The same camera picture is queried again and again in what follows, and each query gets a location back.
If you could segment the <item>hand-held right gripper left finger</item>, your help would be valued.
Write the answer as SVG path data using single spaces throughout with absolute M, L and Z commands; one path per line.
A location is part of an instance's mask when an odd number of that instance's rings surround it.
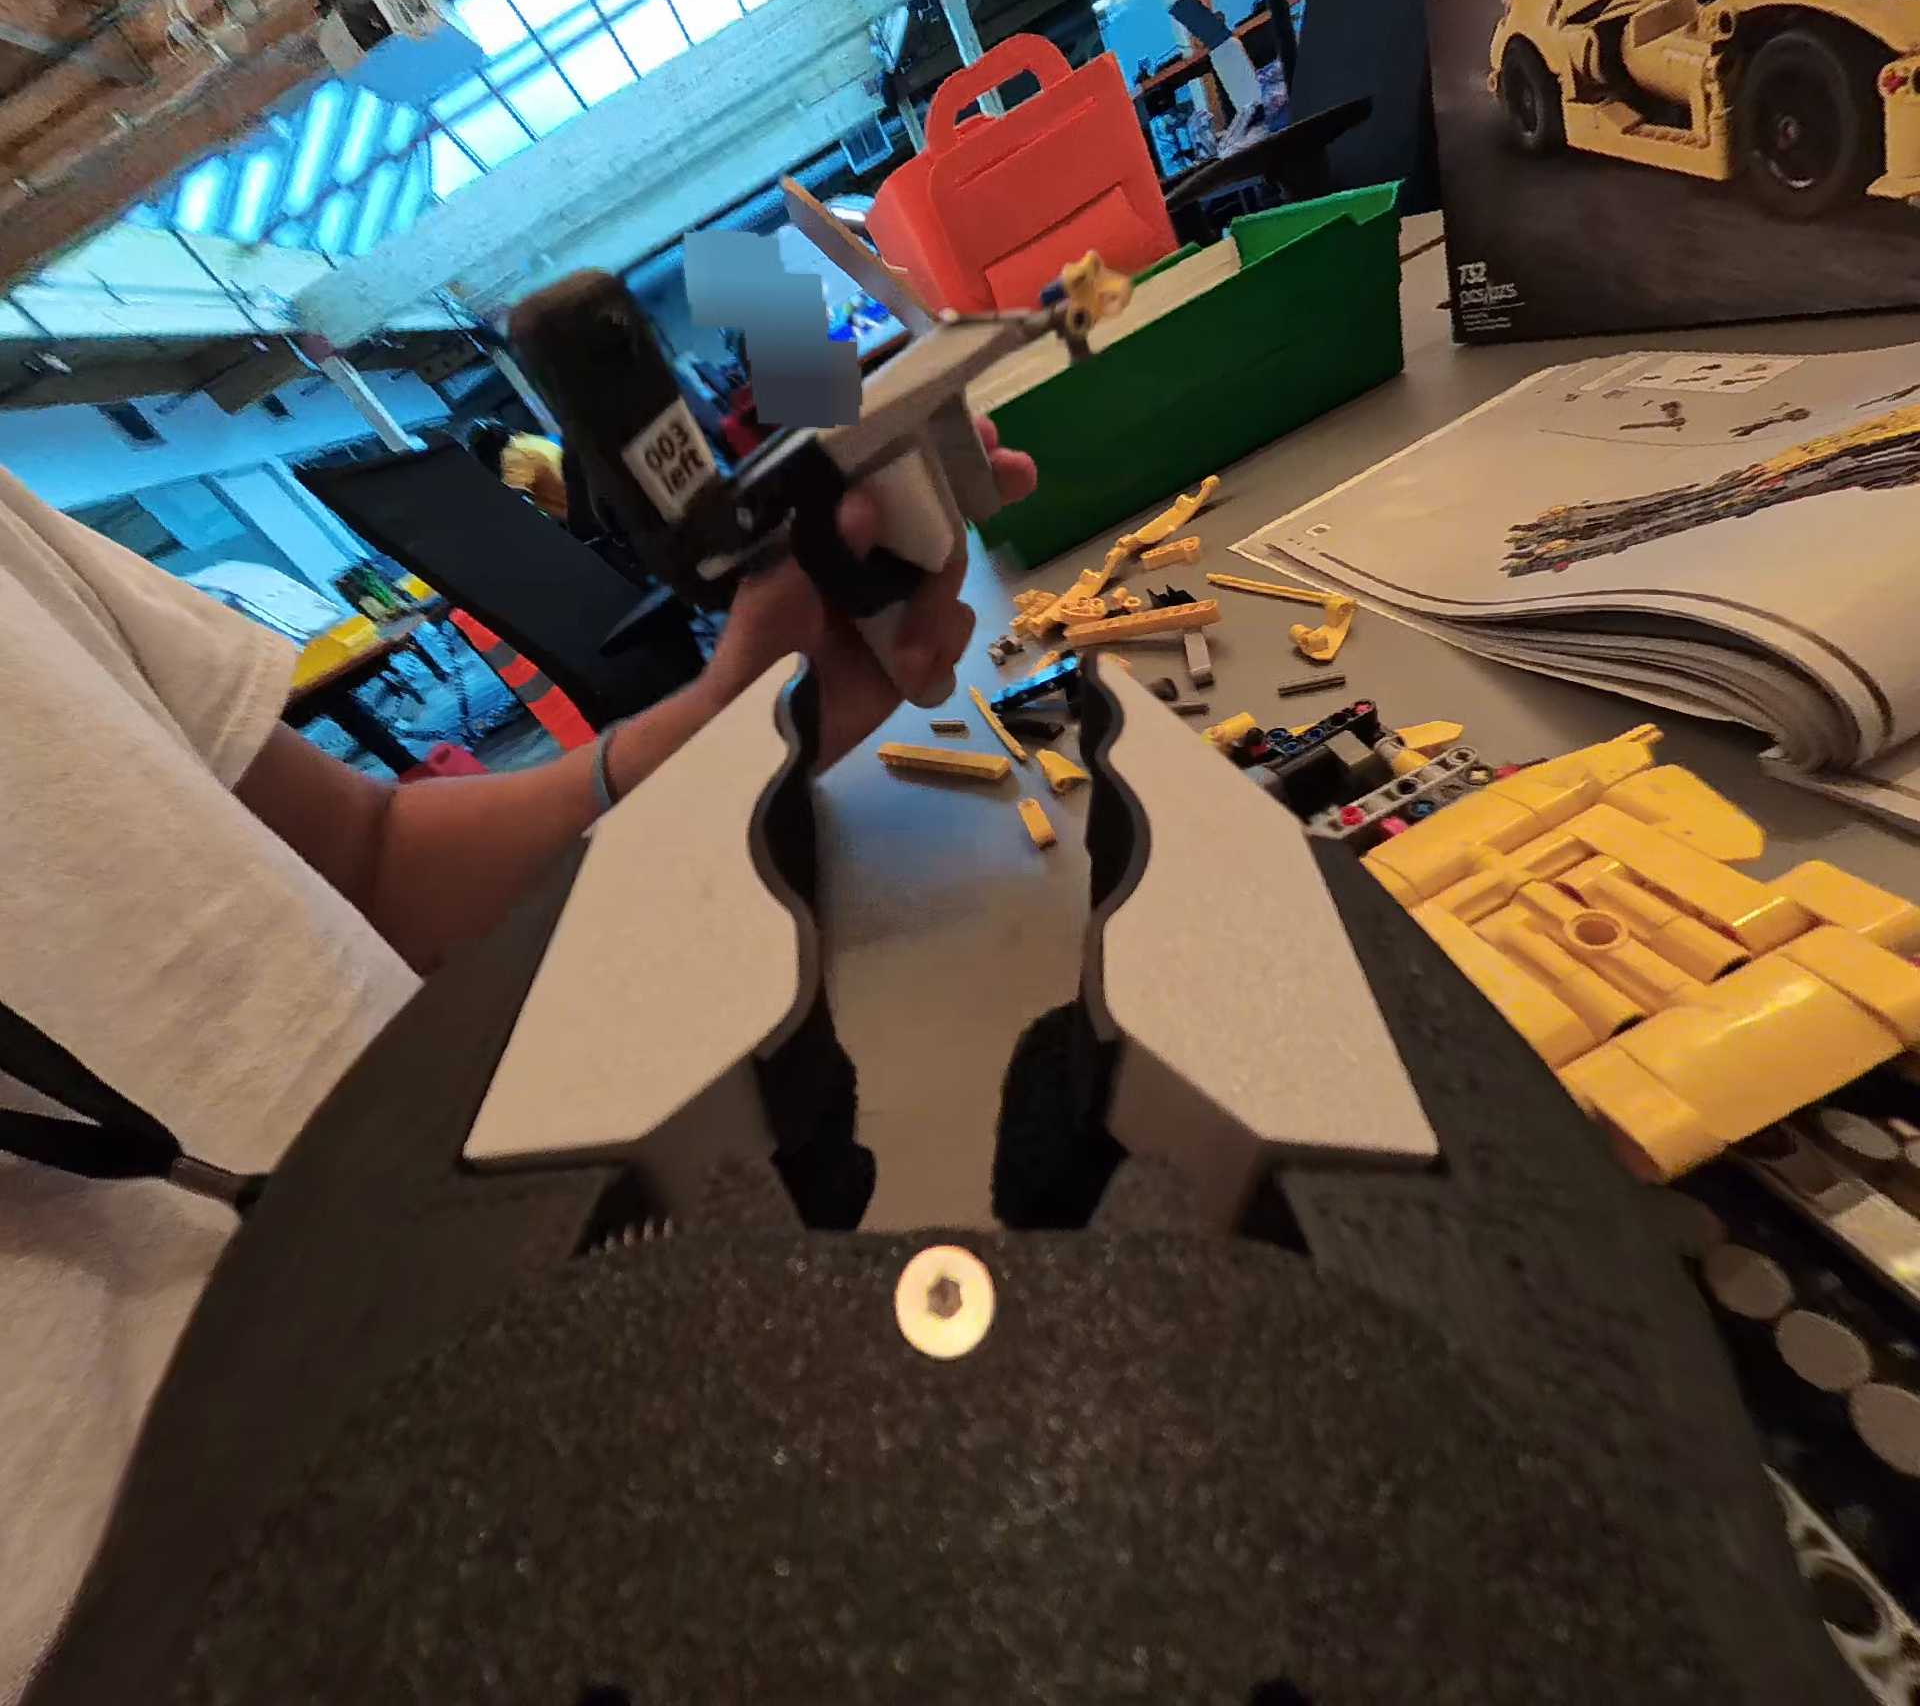
M 825 990 L 822 687 L 783 655 L 587 831 L 464 1142 L 476 1171 L 616 1165 L 682 1216 L 766 1165 L 811 1230 L 874 1188 Z

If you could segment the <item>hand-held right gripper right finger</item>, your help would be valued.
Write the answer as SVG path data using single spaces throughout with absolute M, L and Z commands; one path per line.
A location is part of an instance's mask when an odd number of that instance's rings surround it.
M 1128 669 L 1081 669 L 1073 997 L 1002 1082 L 991 1212 L 1075 1230 L 1157 1165 L 1234 1234 L 1291 1167 L 1435 1174 L 1442 1142 L 1304 824 Z

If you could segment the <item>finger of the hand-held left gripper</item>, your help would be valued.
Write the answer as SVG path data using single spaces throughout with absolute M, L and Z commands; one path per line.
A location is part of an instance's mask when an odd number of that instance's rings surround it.
M 935 327 L 916 338 L 868 379 L 857 418 L 822 434 L 830 462 L 851 486 L 870 486 L 878 472 L 906 462 L 944 498 L 951 524 L 996 518 L 997 481 L 967 387 L 997 360 L 1039 340 Z

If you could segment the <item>toy car chassis model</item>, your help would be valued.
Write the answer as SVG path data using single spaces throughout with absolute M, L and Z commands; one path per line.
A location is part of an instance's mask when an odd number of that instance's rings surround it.
M 1636 725 L 1491 763 L 1369 701 L 1208 741 L 1358 854 L 1651 1205 L 1734 1349 L 1842 1662 L 1915 1701 L 1915 901 L 1763 829 Z

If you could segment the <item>person's left forearm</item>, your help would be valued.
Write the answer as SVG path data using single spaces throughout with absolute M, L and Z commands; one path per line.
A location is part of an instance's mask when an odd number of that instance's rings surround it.
M 619 800 L 724 707 L 704 674 L 623 719 L 612 751 Z M 278 725 L 237 800 L 353 906 L 416 972 L 493 929 L 599 818 L 591 746 L 546 763 L 471 778 L 382 781 Z

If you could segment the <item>grey desk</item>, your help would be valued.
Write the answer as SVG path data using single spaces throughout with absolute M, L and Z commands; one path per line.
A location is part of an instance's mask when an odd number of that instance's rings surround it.
M 1607 350 L 1603 340 L 1460 348 L 1452 341 L 1443 221 L 1403 221 L 1403 373 L 1224 470 L 1199 518 L 1204 562 L 1244 535 L 1467 414 L 1523 375 Z M 1395 724 L 1460 721 L 1503 762 L 1547 758 L 1663 728 L 1661 756 L 1692 767 L 1765 829 L 1758 870 L 1804 858 L 1915 898 L 1915 837 L 1760 767 L 1762 741 L 1732 725 L 1641 707 L 1605 692 L 1483 661 L 1361 610 L 1335 661 L 1347 695 Z M 1089 906 L 1088 793 L 1054 797 L 1029 765 L 1014 785 L 1046 801 L 1057 846 L 1039 850 L 1005 783 L 906 780 L 871 744 L 817 783 L 828 1000 L 875 1156 L 870 1231 L 989 1230 L 1000 1082 L 1021 1032 L 1073 995 Z

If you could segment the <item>person's left hand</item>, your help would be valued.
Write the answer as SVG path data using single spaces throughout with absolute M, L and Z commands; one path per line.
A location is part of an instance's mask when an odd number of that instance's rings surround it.
M 903 703 L 948 695 L 976 627 L 964 598 L 967 543 L 900 605 L 895 661 L 901 679 L 874 655 L 851 620 L 820 598 L 804 569 L 783 559 L 745 578 L 702 677 L 718 707 L 732 703 L 787 655 L 802 655 L 820 689 L 820 753 L 825 769 L 851 753 Z

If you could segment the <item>wooden instruction board stand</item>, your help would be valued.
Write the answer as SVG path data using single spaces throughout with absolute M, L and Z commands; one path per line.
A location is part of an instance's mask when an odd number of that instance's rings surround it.
M 779 195 L 787 221 L 822 254 L 844 277 L 871 302 L 880 303 L 906 331 L 920 340 L 938 323 L 912 283 L 874 250 L 857 230 L 839 219 L 798 178 L 779 176 Z

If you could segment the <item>white paper packets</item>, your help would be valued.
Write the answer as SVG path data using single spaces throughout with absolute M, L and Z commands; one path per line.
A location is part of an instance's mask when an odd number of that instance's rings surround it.
M 1236 277 L 1238 244 L 1231 236 L 1199 247 L 1188 246 L 1151 274 L 1136 279 L 1128 300 L 1115 312 L 1095 319 L 1077 346 L 1047 331 L 1041 340 L 1017 348 L 991 363 L 967 386 L 974 414 L 993 415 L 1015 397 L 1046 386 L 1068 372 L 1088 369 L 1105 352 L 1153 333 L 1168 315 L 1211 294 Z

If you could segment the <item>black office chair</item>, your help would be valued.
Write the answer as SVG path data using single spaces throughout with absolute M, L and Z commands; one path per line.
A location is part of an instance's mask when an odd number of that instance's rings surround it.
M 1304 0 L 1286 123 L 1183 174 L 1163 206 L 1178 240 L 1206 246 L 1231 192 L 1305 203 L 1375 185 L 1403 215 L 1442 203 L 1428 0 Z
M 524 655 L 596 730 L 693 682 L 692 611 L 506 487 L 461 446 L 323 466 L 297 481 L 361 541 Z

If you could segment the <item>orange tote bag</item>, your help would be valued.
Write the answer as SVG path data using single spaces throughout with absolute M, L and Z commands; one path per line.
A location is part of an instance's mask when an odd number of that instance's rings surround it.
M 927 308 L 967 314 L 1033 306 L 1086 254 L 1137 275 L 1178 250 L 1120 61 L 1071 66 L 1038 34 L 939 84 L 868 234 Z

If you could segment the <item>green plastic bin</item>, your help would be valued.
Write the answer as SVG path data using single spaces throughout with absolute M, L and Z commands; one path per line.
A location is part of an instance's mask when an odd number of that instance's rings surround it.
M 1046 338 L 982 373 L 972 409 L 1038 472 L 982 543 L 1041 565 L 1399 375 L 1398 195 L 1234 219 L 1139 275 L 1081 357 Z

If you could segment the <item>pile of loose toy bricks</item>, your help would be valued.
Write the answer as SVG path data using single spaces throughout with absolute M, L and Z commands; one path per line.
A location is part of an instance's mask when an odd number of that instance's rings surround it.
M 1211 714 L 1211 634 L 1219 623 L 1218 598 L 1201 598 L 1180 578 L 1201 558 L 1193 531 L 1222 487 L 1218 474 L 1198 479 L 1159 513 L 1121 533 L 1098 565 L 1069 588 L 1024 590 L 1011 623 L 989 644 L 997 668 L 1020 665 L 1035 645 L 1029 672 L 996 689 L 972 686 L 972 716 L 933 718 L 924 741 L 888 740 L 875 746 L 886 772 L 908 781 L 964 781 L 1000 785 L 1020 767 L 1057 795 L 1091 781 L 1084 758 L 1071 758 L 1061 737 L 1084 721 L 1089 669 L 1115 674 L 1136 668 L 1128 645 L 1156 645 L 1180 653 L 1176 672 L 1150 672 L 1142 686 L 1172 716 L 1206 719 L 1201 736 L 1236 767 L 1266 776 L 1297 814 L 1332 808 L 1347 820 L 1347 790 L 1359 769 L 1378 758 L 1381 721 L 1372 701 L 1347 703 L 1328 716 L 1267 725 L 1252 709 Z

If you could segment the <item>yellow plastic bin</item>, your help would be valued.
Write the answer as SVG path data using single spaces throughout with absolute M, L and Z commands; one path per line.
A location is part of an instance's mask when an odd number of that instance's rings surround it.
M 380 669 L 395 648 L 411 640 L 417 623 L 411 613 L 385 620 L 353 613 L 334 621 L 300 645 L 289 698 L 346 686 L 361 669 Z

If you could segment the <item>large bright window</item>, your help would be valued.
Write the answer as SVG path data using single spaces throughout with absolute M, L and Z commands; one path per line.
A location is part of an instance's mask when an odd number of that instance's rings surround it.
M 771 0 L 455 0 L 483 61 L 423 104 L 312 85 L 242 148 L 204 158 L 133 224 L 327 256 L 367 254 L 586 110 Z

